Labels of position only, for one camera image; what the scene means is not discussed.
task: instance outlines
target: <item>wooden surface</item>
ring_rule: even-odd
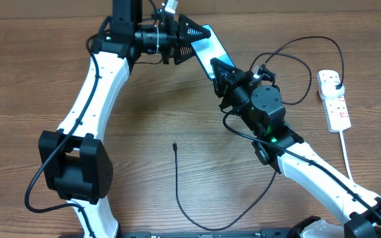
[[[165,0],[153,0],[157,8]],[[153,11],[142,0],[144,14]],[[381,11],[381,0],[179,0],[178,13],[300,13]],[[99,17],[112,14],[112,0],[0,0],[0,19]]]
[[[254,57],[298,37],[335,39],[345,57],[345,86],[353,127],[345,132],[354,179],[381,194],[381,12],[217,15],[192,17],[211,24],[235,64],[248,69]],[[56,130],[85,79],[85,40],[103,18],[0,20],[0,237],[56,237],[81,230],[73,210],[33,214],[24,191],[40,166],[38,138]],[[340,71],[339,54],[323,40],[289,46],[321,69]],[[157,61],[158,57],[142,60]],[[269,68],[283,99],[306,90],[303,65],[274,58]],[[316,78],[306,100],[286,107],[286,119],[327,162],[345,173],[339,136],[325,125]],[[179,66],[137,65],[121,90],[105,133],[114,164],[108,195],[123,231],[200,231],[180,213],[174,193],[174,154],[179,146],[179,194],[197,222],[220,227],[234,220],[264,190],[273,170],[260,164],[251,142],[228,132],[220,99],[193,58]],[[230,124],[247,132],[243,122]],[[62,203],[40,179],[32,204]],[[331,214],[300,185],[277,176],[265,197],[230,230],[292,226]]]

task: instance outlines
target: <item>black bracket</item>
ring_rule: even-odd
[[[60,132],[42,132],[38,142],[42,163],[65,136]],[[79,149],[79,158],[68,155],[74,148]],[[96,204],[110,190],[112,163],[99,139],[93,139],[91,134],[84,138],[71,136],[48,163],[44,174],[48,188],[57,191],[61,199]]]

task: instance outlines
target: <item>white arm segment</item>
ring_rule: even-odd
[[[85,137],[86,134],[90,133],[94,135],[95,139],[104,142],[105,127],[112,106],[114,105],[118,92],[127,81],[130,72],[127,60],[118,58],[116,54],[100,52],[99,54],[95,54],[95,57],[99,65],[99,75],[101,77],[93,99],[82,119],[83,124],[76,129],[73,136]],[[70,132],[76,118],[80,115],[91,93],[94,82],[95,64],[91,59],[89,71],[79,96],[65,120],[58,126],[58,129],[63,129],[64,134]],[[96,205],[76,199],[68,200],[67,202],[77,203],[84,207],[96,237],[115,238],[117,236],[119,224],[112,215],[108,197],[100,199]],[[89,237],[89,230],[86,227],[82,213],[78,212],[77,208],[74,208],[74,210],[85,232],[84,237]]]
[[[375,198],[380,197],[379,195],[350,181],[338,170],[320,158],[308,143],[296,143],[287,148],[287,150],[307,159],[314,160],[316,163],[332,172],[353,192],[359,194],[367,204],[370,206],[377,204]],[[303,162],[287,153],[278,157],[277,160],[282,174],[294,180],[310,192],[336,217],[341,225],[350,220],[349,215],[351,213],[357,212],[361,214],[367,210],[358,201],[354,202],[353,197],[350,194],[319,168],[309,165],[309,163]]]
[[[129,78],[130,72],[126,58],[121,59],[117,54],[100,52],[99,54],[95,54],[95,57],[99,65],[100,75],[97,90],[82,119],[83,124],[76,129],[73,136],[85,137],[86,134],[90,133],[93,134],[95,139],[99,139],[104,143],[105,127],[112,106],[121,87]],[[80,115],[92,91],[94,82],[95,64],[91,59],[89,71],[79,96],[67,117],[58,126],[58,130],[64,129],[64,134],[70,132],[76,118]]]

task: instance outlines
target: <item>black cable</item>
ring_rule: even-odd
[[[378,218],[380,221],[381,221],[381,215],[379,213],[377,213],[370,205],[368,205],[358,194],[354,193],[348,186],[346,186],[342,181],[340,181],[333,173],[331,173],[330,171],[328,171],[325,167],[317,164],[314,160],[312,159],[307,159],[307,158],[304,158],[300,155],[297,155],[283,147],[280,147],[278,145],[275,145],[273,143],[269,143],[267,141],[263,141],[263,140],[260,140],[258,138],[254,138],[252,136],[249,136],[247,134],[244,134],[242,132],[239,132],[233,128],[231,128],[227,122],[226,122],[226,119],[227,117],[232,113],[232,111],[236,110],[236,109],[233,109],[233,110],[230,110],[226,115],[224,115],[223,117],[223,125],[229,130],[231,131],[232,133],[238,135],[238,136],[241,136],[243,138],[246,138],[246,139],[250,139],[252,141],[256,141],[258,143],[261,143],[263,145],[266,145],[266,146],[269,146],[269,147],[273,147],[275,149],[279,149],[285,153],[288,153],[289,155],[291,156],[294,156],[304,162],[307,162],[317,168],[319,168],[321,171],[323,171],[324,173],[326,173],[327,175],[329,175],[337,184],[339,184],[344,190],[346,190],[348,192],[348,194],[350,194],[353,198],[355,198],[358,202],[360,202],[364,207],[367,208],[367,210],[369,210],[376,218]]]
[[[51,212],[51,211],[54,211],[54,210],[58,210],[58,209],[61,209],[61,208],[76,207],[79,210],[79,212],[82,213],[83,219],[85,220],[86,227],[87,227],[87,229],[88,229],[88,231],[90,233],[89,236],[93,237],[93,238],[96,238],[95,233],[93,232],[93,230],[91,228],[91,224],[89,223],[89,219],[87,217],[86,211],[84,210],[84,207],[81,206],[80,204],[76,204],[76,203],[60,204],[60,205],[57,205],[57,206],[52,206],[50,208],[38,209],[38,208],[33,208],[30,205],[29,198],[30,198],[30,193],[32,192],[33,186],[35,185],[36,181],[39,179],[39,176],[42,174],[42,172],[48,166],[48,164],[51,162],[51,160],[54,158],[54,156],[56,154],[58,154],[62,148],[64,148],[64,146],[67,143],[68,139],[73,135],[74,131],[76,131],[77,127],[82,123],[81,121],[83,119],[83,116],[85,115],[86,110],[87,110],[87,108],[89,107],[89,105],[90,105],[90,103],[92,101],[93,95],[95,94],[95,91],[97,90],[98,80],[99,80],[99,77],[100,77],[99,76],[99,66],[98,66],[97,59],[95,58],[95,55],[92,52],[91,47],[89,46],[89,43],[90,43],[90,41],[92,39],[96,38],[98,35],[99,35],[99,33],[98,34],[94,34],[93,36],[89,37],[86,40],[86,49],[89,52],[89,54],[91,55],[93,63],[95,64],[95,82],[93,83],[93,88],[92,88],[92,91],[91,91],[91,93],[89,95],[89,98],[87,99],[87,101],[85,103],[85,106],[83,107],[83,110],[81,111],[79,117],[76,119],[76,121],[75,121],[72,129],[70,130],[70,132],[64,137],[64,139],[57,146],[57,148],[55,148],[55,150],[50,154],[50,156],[47,158],[47,160],[45,160],[45,162],[40,166],[40,168],[38,169],[36,174],[33,176],[33,179],[31,180],[29,186],[27,187],[26,193],[24,194],[24,204],[25,204],[26,208],[29,209],[31,212],[34,212],[34,213],[44,213],[44,212]]]
[[[286,44],[284,44],[282,47],[280,47],[278,50],[276,50],[275,53],[273,53],[266,61],[265,61],[265,64],[267,64],[271,58],[273,58],[273,56],[277,55],[277,53],[279,53],[280,51],[282,51],[287,45],[295,42],[295,41],[299,41],[299,40],[304,40],[304,39],[310,39],[310,38],[321,38],[321,39],[326,39],[326,40],[330,40],[331,42],[333,42],[335,44],[335,46],[337,47],[337,50],[339,50],[339,55],[341,56],[341,61],[342,61],[342,79],[341,79],[341,83],[338,84],[336,86],[336,89],[340,89],[343,85],[343,78],[345,77],[345,63],[343,62],[343,54],[342,54],[342,50],[341,48],[339,47],[339,45],[336,43],[336,41],[334,41],[333,39],[330,39],[328,37],[325,37],[325,36],[306,36],[306,37],[301,37],[301,38],[298,38],[298,39],[295,39],[295,40],[292,40]]]
[[[274,53],[272,52],[265,52],[265,53],[262,53],[262,54],[259,54],[255,59],[254,61],[252,62],[251,64],[251,67],[249,68],[249,70],[252,69],[252,67],[255,65],[255,62],[261,57],[261,56],[265,56],[265,55],[273,55]],[[307,63],[305,63],[302,59],[300,58],[297,58],[295,56],[291,56],[291,55],[288,55],[288,54],[282,54],[282,53],[275,53],[276,56],[284,56],[284,57],[288,57],[288,58],[291,58],[291,59],[294,59],[294,60],[297,60],[299,61],[300,63],[302,63],[303,65],[305,65],[305,67],[308,69],[308,72],[310,73],[310,82],[308,83],[308,88],[307,88],[307,91],[305,92],[305,95],[297,102],[283,102],[282,101],[282,104],[286,104],[286,105],[297,105],[298,103],[301,103],[308,95],[308,93],[310,92],[310,89],[311,89],[311,84],[312,84],[312,72],[311,72],[311,69],[310,67],[308,66]]]
[[[276,171],[275,173],[273,174],[273,177],[271,178],[271,181],[269,183],[269,185],[266,187],[266,189],[264,190],[264,192],[256,199],[256,201],[254,201],[254,203],[252,203],[252,205],[250,205],[248,207],[248,209],[246,209],[239,217],[237,217],[234,221],[232,221],[229,225],[225,226],[225,227],[222,227],[222,228],[217,228],[217,229],[212,229],[212,228],[207,228],[207,227],[204,227],[203,225],[200,225],[198,224],[197,222],[195,222],[194,220],[192,220],[187,214],[186,212],[183,210],[182,208],[182,205],[180,205],[180,201],[179,201],[179,193],[178,193],[178,184],[177,184],[177,144],[174,143],[173,144],[173,150],[175,152],[175,163],[176,163],[176,201],[177,201],[177,205],[179,206],[180,208],[180,211],[182,211],[182,214],[190,221],[192,222],[194,225],[196,225],[197,227],[199,228],[202,228],[202,229],[205,229],[207,231],[222,231],[224,229],[227,229],[229,227],[231,227],[232,225],[234,225],[236,222],[238,222],[247,212],[250,211],[251,208],[253,208],[255,205],[257,205],[257,203],[263,198],[263,196],[267,193],[267,191],[269,190],[269,188],[271,187],[271,184],[273,183],[273,181],[275,180],[275,177],[276,177]]]
[[[152,63],[152,62],[136,62],[135,64],[152,64],[152,65],[157,65],[157,64],[161,64],[161,62],[163,61],[163,57],[161,57],[161,59],[157,62],[157,63]]]
[[[152,0],[148,0],[148,1],[149,1],[149,3],[151,3],[152,8],[153,8],[153,13],[154,13],[153,24],[151,24],[151,25],[140,24],[140,25],[138,25],[138,28],[140,28],[140,29],[151,29],[151,28],[154,28],[157,24],[157,15],[158,15],[157,7],[155,6],[155,4],[153,3]]]

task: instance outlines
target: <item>power strip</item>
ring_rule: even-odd
[[[334,88],[336,82],[340,82],[339,74],[336,71],[332,70],[321,70],[317,74],[317,82],[319,89],[324,89],[327,87],[329,92],[328,97],[323,99],[325,97],[322,95],[322,90],[319,90],[321,101],[323,102],[325,121],[327,123],[329,132],[339,132],[341,137],[343,158],[345,160],[348,177],[349,179],[353,180],[351,170],[349,168],[345,140],[343,138],[343,131],[351,127],[351,121],[349,120],[345,97],[342,95],[341,91]]]

